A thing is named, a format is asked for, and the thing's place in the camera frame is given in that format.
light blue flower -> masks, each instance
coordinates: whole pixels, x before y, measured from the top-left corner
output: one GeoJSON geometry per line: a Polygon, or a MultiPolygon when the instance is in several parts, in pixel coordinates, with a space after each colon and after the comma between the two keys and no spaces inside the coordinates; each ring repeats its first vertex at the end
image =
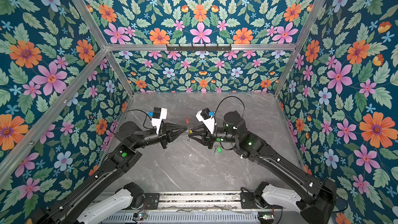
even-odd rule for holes
{"type": "Polygon", "coordinates": [[[390,35],[390,32],[388,31],[387,32],[387,34],[386,34],[386,36],[385,37],[381,37],[381,39],[384,39],[384,41],[383,41],[383,43],[385,43],[385,42],[391,42],[391,38],[392,37],[394,37],[395,36],[395,34],[391,34],[390,35]]]}
{"type": "Polygon", "coordinates": [[[17,93],[21,93],[21,87],[17,87],[17,85],[14,85],[14,88],[10,89],[10,92],[14,92],[14,95],[17,95],[17,93]]]}
{"type": "Polygon", "coordinates": [[[40,162],[37,162],[37,163],[36,163],[36,165],[37,165],[36,169],[42,169],[42,168],[43,168],[43,165],[44,165],[45,163],[46,163],[46,162],[43,162],[43,159],[40,160],[40,162]]]}
{"type": "Polygon", "coordinates": [[[6,111],[6,113],[11,112],[11,115],[14,115],[15,112],[19,112],[17,107],[18,105],[14,105],[13,107],[11,105],[7,105],[8,110],[6,111]]]}
{"type": "Polygon", "coordinates": [[[12,27],[10,24],[11,22],[4,22],[3,20],[1,21],[4,25],[2,26],[3,29],[7,29],[8,31],[10,31],[11,29],[13,29],[14,27],[12,27]]]}
{"type": "Polygon", "coordinates": [[[373,113],[373,111],[376,110],[375,107],[372,107],[372,103],[370,103],[369,106],[365,106],[365,108],[367,109],[366,112],[371,112],[371,113],[373,113]]]}

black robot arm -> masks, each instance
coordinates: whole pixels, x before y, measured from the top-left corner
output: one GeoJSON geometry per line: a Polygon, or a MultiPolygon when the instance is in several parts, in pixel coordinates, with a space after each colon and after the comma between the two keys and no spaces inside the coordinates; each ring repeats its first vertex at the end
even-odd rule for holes
{"type": "Polygon", "coordinates": [[[209,149],[212,149],[214,142],[233,143],[233,150],[239,156],[267,168],[301,197],[296,205],[308,223],[326,224],[329,221],[336,203],[336,184],[333,181],[321,181],[286,160],[264,139],[248,131],[245,120],[237,111],[228,112],[224,116],[223,126],[215,126],[212,133],[209,125],[206,125],[206,119],[211,119],[212,113],[204,109],[201,116],[205,124],[193,128],[190,138],[209,149]]]}

small blue flower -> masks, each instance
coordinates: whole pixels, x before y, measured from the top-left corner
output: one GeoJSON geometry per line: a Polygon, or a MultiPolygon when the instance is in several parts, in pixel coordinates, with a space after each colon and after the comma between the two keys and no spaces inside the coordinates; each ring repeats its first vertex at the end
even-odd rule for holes
{"type": "Polygon", "coordinates": [[[392,186],[386,187],[386,189],[387,189],[387,194],[390,194],[391,197],[394,197],[395,195],[397,195],[397,192],[395,192],[395,191],[392,189],[392,186]]]}
{"type": "Polygon", "coordinates": [[[53,172],[54,172],[54,175],[53,175],[52,177],[57,177],[58,174],[61,173],[61,172],[59,171],[59,169],[55,169],[53,172]]]}
{"type": "Polygon", "coordinates": [[[367,109],[366,112],[371,112],[371,113],[373,113],[373,111],[376,110],[375,107],[372,107],[372,103],[370,103],[369,106],[365,106],[365,108],[367,109]]]}
{"type": "Polygon", "coordinates": [[[18,105],[14,105],[13,107],[11,105],[7,105],[8,110],[6,111],[6,113],[11,112],[11,115],[14,115],[15,112],[19,112],[17,107],[18,105]]]}
{"type": "Polygon", "coordinates": [[[13,29],[14,27],[12,27],[10,24],[11,22],[4,22],[3,20],[1,21],[4,25],[2,26],[3,29],[7,29],[8,31],[10,31],[11,29],[13,29]]]}
{"type": "Polygon", "coordinates": [[[37,165],[36,169],[42,169],[42,168],[43,168],[43,165],[44,165],[45,163],[46,163],[46,162],[43,162],[43,159],[40,160],[40,162],[37,162],[37,163],[36,163],[36,165],[37,165]]]}
{"type": "Polygon", "coordinates": [[[10,92],[14,92],[14,95],[17,95],[17,93],[21,93],[21,87],[17,87],[17,85],[14,85],[14,88],[10,89],[10,92]]]}
{"type": "Polygon", "coordinates": [[[390,35],[390,32],[388,31],[387,32],[387,34],[386,34],[386,36],[385,37],[381,37],[381,39],[384,39],[384,41],[383,41],[383,43],[385,43],[385,42],[391,42],[391,38],[392,37],[394,37],[395,36],[395,34],[391,34],[390,35]]]}

marble surface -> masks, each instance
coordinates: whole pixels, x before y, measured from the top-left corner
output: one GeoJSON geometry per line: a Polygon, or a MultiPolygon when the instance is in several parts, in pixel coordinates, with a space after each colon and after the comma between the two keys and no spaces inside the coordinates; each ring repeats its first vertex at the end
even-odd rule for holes
{"type": "MultiPolygon", "coordinates": [[[[189,126],[199,125],[197,111],[208,107],[215,111],[219,102],[235,95],[246,106],[244,119],[248,130],[266,140],[277,152],[298,167],[301,167],[297,149],[290,139],[285,122],[278,110],[279,105],[270,93],[155,93],[135,94],[132,108],[152,111],[153,107],[167,108],[167,122],[189,126]]],[[[222,124],[226,112],[243,107],[237,99],[226,99],[216,114],[216,122],[222,124]]],[[[126,113],[127,121],[142,125],[144,114],[126,113]]],[[[261,181],[277,187],[289,188],[266,168],[241,159],[234,151],[214,152],[198,142],[187,141],[187,132],[167,149],[160,144],[140,148],[141,159],[124,176],[105,191],[116,191],[130,182],[137,183],[144,191],[217,191],[240,190],[240,187],[255,189],[261,181]]]]}

floral wallpaper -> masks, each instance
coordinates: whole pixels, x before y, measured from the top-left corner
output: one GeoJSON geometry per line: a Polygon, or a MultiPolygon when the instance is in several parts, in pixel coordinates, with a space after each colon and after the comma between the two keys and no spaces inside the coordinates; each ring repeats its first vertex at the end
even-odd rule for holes
{"type": "MultiPolygon", "coordinates": [[[[92,175],[117,127],[112,120],[126,105],[127,93],[104,59],[3,186],[0,223],[24,223],[92,175]]],[[[0,115],[3,123],[12,117],[0,115]]]]}
{"type": "Polygon", "coordinates": [[[98,46],[70,0],[0,0],[0,161],[98,46]]]}
{"type": "Polygon", "coordinates": [[[327,0],[278,95],[307,172],[348,203],[338,224],[398,222],[397,9],[327,0]]]}

